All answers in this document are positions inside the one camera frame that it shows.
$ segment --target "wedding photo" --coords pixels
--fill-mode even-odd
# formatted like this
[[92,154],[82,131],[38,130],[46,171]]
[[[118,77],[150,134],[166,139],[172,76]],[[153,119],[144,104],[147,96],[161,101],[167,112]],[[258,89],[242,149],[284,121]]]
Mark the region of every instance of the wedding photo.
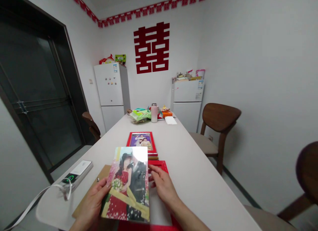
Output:
[[133,133],[130,141],[131,147],[147,147],[148,151],[153,150],[150,133]]
[[148,150],[117,147],[107,182],[112,188],[102,203],[103,218],[149,223]]

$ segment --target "dark suit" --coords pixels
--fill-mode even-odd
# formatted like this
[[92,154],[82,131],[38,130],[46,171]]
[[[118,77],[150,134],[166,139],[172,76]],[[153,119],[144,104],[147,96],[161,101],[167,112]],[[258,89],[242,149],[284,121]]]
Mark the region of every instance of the dark suit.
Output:
[[[131,189],[136,201],[142,205],[145,204],[146,197],[146,184],[145,176],[146,165],[142,162],[137,163],[137,168],[132,170],[132,178],[129,188]],[[141,212],[127,205],[127,218],[128,220],[144,221],[141,217]]]

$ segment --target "wooden chair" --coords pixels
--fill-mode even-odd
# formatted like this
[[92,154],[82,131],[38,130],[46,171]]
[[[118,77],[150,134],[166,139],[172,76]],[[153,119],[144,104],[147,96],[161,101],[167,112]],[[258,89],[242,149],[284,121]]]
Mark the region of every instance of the wooden chair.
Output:
[[95,137],[95,142],[97,142],[100,139],[100,131],[98,129],[97,124],[94,122],[92,116],[89,114],[89,112],[84,112],[82,114],[82,118],[88,123],[90,132]]
[[[203,109],[201,134],[190,133],[207,157],[217,157],[216,169],[221,175],[223,170],[225,139],[229,131],[236,124],[236,120],[240,117],[241,113],[241,110],[231,106],[209,103]],[[221,133],[218,148],[204,136],[206,126]]]
[[318,205],[318,142],[307,145],[300,152],[296,164],[296,174],[305,193],[277,216],[261,209],[245,206],[262,230],[297,230],[287,222],[313,204]]

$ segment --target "white napkin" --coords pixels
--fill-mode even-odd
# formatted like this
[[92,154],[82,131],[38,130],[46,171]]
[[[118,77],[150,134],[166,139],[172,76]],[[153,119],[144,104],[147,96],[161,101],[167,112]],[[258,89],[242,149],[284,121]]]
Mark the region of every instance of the white napkin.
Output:
[[176,125],[177,124],[176,120],[172,116],[165,117],[165,120],[166,120],[166,123],[168,125]]

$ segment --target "white table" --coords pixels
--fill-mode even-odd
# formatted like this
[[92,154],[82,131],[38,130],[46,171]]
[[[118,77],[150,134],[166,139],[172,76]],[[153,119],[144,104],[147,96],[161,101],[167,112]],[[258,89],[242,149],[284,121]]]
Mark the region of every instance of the white table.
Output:
[[[166,161],[179,197],[212,231],[260,230],[180,121],[176,121],[178,125],[167,125],[164,120],[136,125],[125,115],[55,182],[59,183],[80,161],[93,161],[94,167],[71,199],[66,202],[57,188],[49,189],[37,206],[37,219],[69,230],[75,221],[72,213],[103,166],[111,164],[115,148],[126,146],[130,132],[151,131],[159,159]],[[150,200],[150,219],[156,216],[155,212]]]

